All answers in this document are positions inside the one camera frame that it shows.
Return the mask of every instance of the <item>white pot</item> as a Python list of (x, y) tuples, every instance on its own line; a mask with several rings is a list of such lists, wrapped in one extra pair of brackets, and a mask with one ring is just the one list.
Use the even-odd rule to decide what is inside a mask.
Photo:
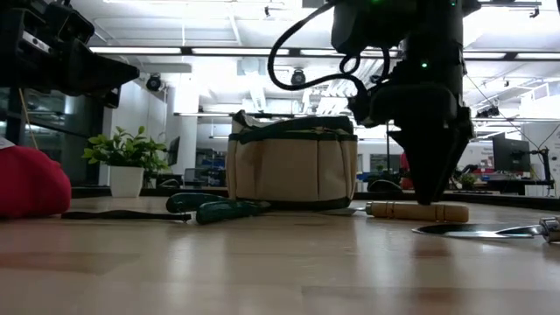
[(110, 167), (111, 194), (117, 198), (136, 198), (144, 180), (144, 168), (128, 166)]

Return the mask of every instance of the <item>potted plant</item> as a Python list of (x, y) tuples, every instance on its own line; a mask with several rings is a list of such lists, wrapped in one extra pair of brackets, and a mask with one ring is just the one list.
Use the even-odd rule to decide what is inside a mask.
[(159, 157), (165, 144), (156, 143), (143, 136), (145, 127), (138, 128), (132, 136), (121, 127), (108, 139), (105, 135), (89, 138), (93, 148), (84, 149), (83, 158), (90, 164), (103, 163), (110, 166), (110, 187), (113, 197), (138, 197), (144, 180), (144, 171), (158, 172), (167, 169), (167, 163)]
[(458, 178), (458, 181), (461, 183), (462, 189), (472, 190), (476, 177), (472, 174), (463, 174)]

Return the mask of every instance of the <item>wooden table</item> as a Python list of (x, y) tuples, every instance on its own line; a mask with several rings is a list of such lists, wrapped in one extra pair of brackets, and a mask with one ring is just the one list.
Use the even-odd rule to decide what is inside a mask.
[[(161, 210), (162, 198), (74, 209)], [(470, 205), (472, 222), (552, 215)], [(0, 314), (558, 314), (560, 246), (412, 234), (425, 222), (269, 213), (0, 224)]]

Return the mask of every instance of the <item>beige bag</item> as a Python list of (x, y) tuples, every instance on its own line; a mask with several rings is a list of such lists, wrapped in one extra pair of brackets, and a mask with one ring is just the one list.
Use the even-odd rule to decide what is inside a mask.
[(233, 124), (226, 160), (231, 199), (302, 210), (349, 206), (358, 139), (348, 117), (306, 117), (262, 126), (240, 112)]

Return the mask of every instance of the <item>red pillow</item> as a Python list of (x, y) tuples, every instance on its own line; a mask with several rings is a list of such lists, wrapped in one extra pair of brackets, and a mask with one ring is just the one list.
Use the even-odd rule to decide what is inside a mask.
[(71, 198), (70, 180), (45, 153), (20, 146), (0, 150), (0, 217), (62, 214)]

